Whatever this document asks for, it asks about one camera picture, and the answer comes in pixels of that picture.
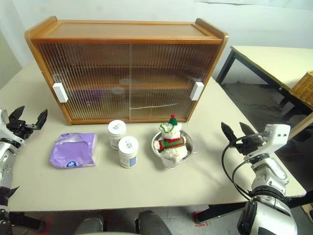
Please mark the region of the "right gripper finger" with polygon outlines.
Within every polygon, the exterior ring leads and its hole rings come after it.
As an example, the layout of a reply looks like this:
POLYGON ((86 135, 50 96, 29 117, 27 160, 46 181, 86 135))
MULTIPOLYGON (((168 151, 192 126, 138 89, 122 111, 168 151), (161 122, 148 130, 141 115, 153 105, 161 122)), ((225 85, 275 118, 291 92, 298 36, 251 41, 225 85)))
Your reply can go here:
POLYGON ((231 127, 229 125, 227 125, 226 123, 221 122, 221 129, 222 129, 222 132, 224 133, 224 135, 226 136, 226 138, 228 139, 229 142, 232 142, 237 138, 234 135, 234 132, 231 129, 231 127))
POLYGON ((252 128, 249 125, 247 125, 243 122, 239 122, 239 124, 240 124, 240 128, 241 128, 242 132, 245 134, 246 137, 256 136, 256 133, 252 130, 252 128))

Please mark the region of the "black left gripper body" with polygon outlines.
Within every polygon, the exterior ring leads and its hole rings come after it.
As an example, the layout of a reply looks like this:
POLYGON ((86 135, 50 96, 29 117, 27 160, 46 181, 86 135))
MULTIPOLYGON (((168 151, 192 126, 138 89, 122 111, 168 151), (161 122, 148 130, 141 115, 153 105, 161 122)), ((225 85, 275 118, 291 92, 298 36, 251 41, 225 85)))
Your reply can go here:
POLYGON ((19 137, 26 140, 30 137, 34 130, 38 130, 38 123, 27 124, 24 120, 9 118, 9 123, 6 125, 6 128, 11 133, 11 135, 6 137, 7 139, 13 140, 14 137, 19 137))

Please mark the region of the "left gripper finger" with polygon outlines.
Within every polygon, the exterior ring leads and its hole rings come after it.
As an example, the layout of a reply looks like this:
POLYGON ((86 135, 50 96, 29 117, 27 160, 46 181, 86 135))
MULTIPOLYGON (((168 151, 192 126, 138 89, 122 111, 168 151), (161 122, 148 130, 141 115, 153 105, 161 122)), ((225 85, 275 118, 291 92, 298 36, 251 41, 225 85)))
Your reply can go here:
POLYGON ((39 114, 39 116, 37 118, 37 122, 36 122, 35 127, 34 127, 35 130, 41 130, 42 129, 42 127, 44 126, 44 124, 47 120, 47 116, 48 116, 48 110, 47 109, 45 109, 44 111, 42 111, 39 114))
POLYGON ((23 111, 24 111, 25 106, 20 106, 18 108, 16 108, 10 115, 9 115, 9 121, 15 121, 15 120, 19 120, 19 118, 21 117, 23 111))

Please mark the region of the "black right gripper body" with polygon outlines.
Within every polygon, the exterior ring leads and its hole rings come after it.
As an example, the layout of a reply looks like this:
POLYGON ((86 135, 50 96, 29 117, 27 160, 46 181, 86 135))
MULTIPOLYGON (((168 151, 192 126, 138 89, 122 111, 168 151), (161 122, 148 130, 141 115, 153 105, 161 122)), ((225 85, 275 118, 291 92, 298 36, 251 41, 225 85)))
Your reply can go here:
POLYGON ((235 147, 238 150, 239 153, 243 155, 248 155, 249 153, 252 153, 253 151, 257 150, 258 147, 263 145, 263 138, 261 136, 245 136, 245 138, 242 138, 241 143, 236 143, 235 147))

